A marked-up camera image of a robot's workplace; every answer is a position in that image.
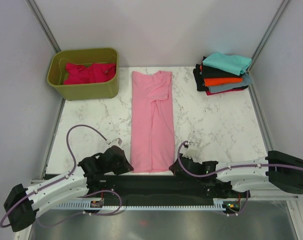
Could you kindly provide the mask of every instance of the orange folded cloth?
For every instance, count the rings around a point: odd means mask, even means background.
[[[236,84],[242,82],[241,77],[218,77],[218,78],[204,78],[205,86],[212,87],[223,84]]]

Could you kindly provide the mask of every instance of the stack of folded clothes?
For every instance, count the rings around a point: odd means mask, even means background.
[[[252,78],[246,73],[252,62],[251,58],[239,55],[214,53],[203,57],[202,63],[196,64],[193,75],[197,91],[214,95],[248,88]]]

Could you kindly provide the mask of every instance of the teal folded cloth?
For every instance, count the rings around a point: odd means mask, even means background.
[[[252,83],[253,83],[253,80],[252,80],[251,76],[249,76],[247,73],[245,73],[242,76],[241,82],[222,84],[222,85],[218,85],[218,86],[210,86],[209,91],[212,94],[215,94],[215,93],[220,93],[220,92],[227,91],[227,90],[234,89],[234,88],[245,87]]]
[[[244,74],[252,63],[249,57],[239,55],[224,55],[219,52],[213,53],[202,61],[202,64],[215,69],[235,74],[237,76]]]

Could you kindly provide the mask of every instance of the robotic arm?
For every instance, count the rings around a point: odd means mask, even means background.
[[[149,208],[210,206],[214,205],[213,199],[238,198],[239,195],[244,198],[250,190],[275,187],[287,193],[303,194],[303,160],[279,151],[269,151],[267,157],[246,162],[197,163],[193,161],[197,148],[186,141],[179,147],[177,160],[169,167],[174,176],[122,175],[134,169],[121,143],[117,138],[104,153],[84,158],[72,174],[68,171],[28,188],[22,184],[15,186],[4,203],[13,232],[27,228],[61,203],[103,189],[116,191],[126,207]],[[183,146],[187,150],[181,154]],[[118,201],[114,194],[106,194],[104,200],[105,206],[115,206]]]

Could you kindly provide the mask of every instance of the pink cloth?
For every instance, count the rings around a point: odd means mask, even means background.
[[[89,67],[67,63],[68,78],[64,85],[105,83],[116,74],[115,63],[93,63]]]
[[[131,160],[134,173],[168,171],[175,160],[172,72],[132,72]]]

